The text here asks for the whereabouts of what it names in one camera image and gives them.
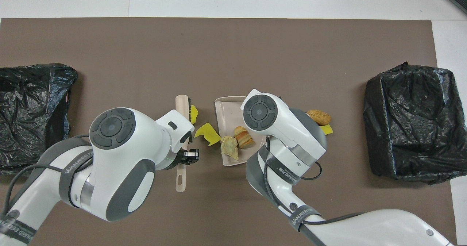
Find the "pastry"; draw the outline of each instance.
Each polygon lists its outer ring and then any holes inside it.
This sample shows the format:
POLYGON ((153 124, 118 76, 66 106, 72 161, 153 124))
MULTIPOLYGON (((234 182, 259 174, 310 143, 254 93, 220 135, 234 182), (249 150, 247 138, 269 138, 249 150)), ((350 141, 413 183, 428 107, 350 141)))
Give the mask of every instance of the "pastry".
POLYGON ((237 146, 237 140, 231 136, 225 136, 220 139, 220 150, 222 154, 232 157, 236 161, 239 160, 237 146))
POLYGON ((331 121, 331 116, 321 110, 308 110, 307 115, 310 116, 318 125, 327 125, 331 121))
POLYGON ((235 130, 233 130, 233 136, 237 139, 240 148, 249 148, 255 145, 255 141, 242 126, 237 126, 235 130))

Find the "black garbage bag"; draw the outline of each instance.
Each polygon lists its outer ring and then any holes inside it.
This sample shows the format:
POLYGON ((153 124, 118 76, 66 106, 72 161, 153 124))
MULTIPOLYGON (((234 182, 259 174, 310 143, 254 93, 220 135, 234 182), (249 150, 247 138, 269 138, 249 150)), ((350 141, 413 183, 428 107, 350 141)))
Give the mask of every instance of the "black garbage bag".
POLYGON ((0 68, 0 174, 15 174, 68 138, 70 87, 77 72, 62 64, 0 68))
POLYGON ((407 62, 367 83, 371 171, 429 185, 467 174, 464 112, 451 71, 407 62))

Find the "brown mat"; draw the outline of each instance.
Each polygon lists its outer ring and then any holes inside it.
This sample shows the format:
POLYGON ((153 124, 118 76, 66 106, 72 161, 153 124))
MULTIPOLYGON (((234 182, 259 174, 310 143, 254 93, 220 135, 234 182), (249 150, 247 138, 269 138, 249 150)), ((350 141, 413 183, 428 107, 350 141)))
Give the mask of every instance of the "brown mat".
MULTIPOLYGON (((252 88, 303 110, 331 114, 324 172, 295 193, 334 218, 395 208, 420 216, 455 243, 449 183, 433 187, 370 172, 362 120, 366 81, 396 65, 436 66, 431 23, 404 20, 80 18, 2 19, 0 66, 64 63, 79 72, 72 135, 104 110, 125 106, 157 119, 187 94, 197 128, 217 128, 214 100, 252 88)), ((159 171, 145 204, 106 223, 64 203, 30 245, 310 245, 245 180, 245 164, 222 166, 220 145, 196 138, 201 161, 187 190, 159 171)), ((316 168, 307 173, 313 176, 316 168)), ((3 198, 7 185, 1 185, 3 198)))

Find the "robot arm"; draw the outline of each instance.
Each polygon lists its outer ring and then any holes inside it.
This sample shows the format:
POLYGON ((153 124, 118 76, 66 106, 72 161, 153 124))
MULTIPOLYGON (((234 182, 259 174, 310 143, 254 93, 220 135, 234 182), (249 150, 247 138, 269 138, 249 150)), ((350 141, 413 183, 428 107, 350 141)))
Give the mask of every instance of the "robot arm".
POLYGON ((317 246, 452 246, 412 213, 380 210, 325 220, 292 191, 325 152, 322 130, 303 111, 275 95, 252 90, 242 104, 250 130, 270 141, 247 161, 247 180, 317 246))
POLYGON ((90 143, 69 138, 42 155, 21 190, 1 215, 0 245, 28 244, 55 204, 63 200, 106 221, 120 220, 141 206, 156 170, 197 161, 182 143, 193 125, 175 110, 154 121, 130 108, 100 114, 90 143))

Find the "pink tray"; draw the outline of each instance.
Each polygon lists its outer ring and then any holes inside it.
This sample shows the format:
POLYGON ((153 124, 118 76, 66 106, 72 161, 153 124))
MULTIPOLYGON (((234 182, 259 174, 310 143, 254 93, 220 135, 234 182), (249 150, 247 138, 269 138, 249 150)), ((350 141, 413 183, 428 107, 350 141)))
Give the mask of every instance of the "pink tray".
MULTIPOLYGON (((234 136, 234 129, 237 126, 243 126, 247 130, 247 126, 243 121, 243 111, 240 109, 245 96, 225 96, 217 98, 214 101, 216 107, 217 125, 219 126, 219 135, 221 137, 234 136)), ((266 143, 266 137, 248 130, 255 145, 247 149, 238 149, 239 161, 222 155, 222 163, 224 166, 233 166, 245 163, 250 156, 256 153, 258 149, 266 143)))

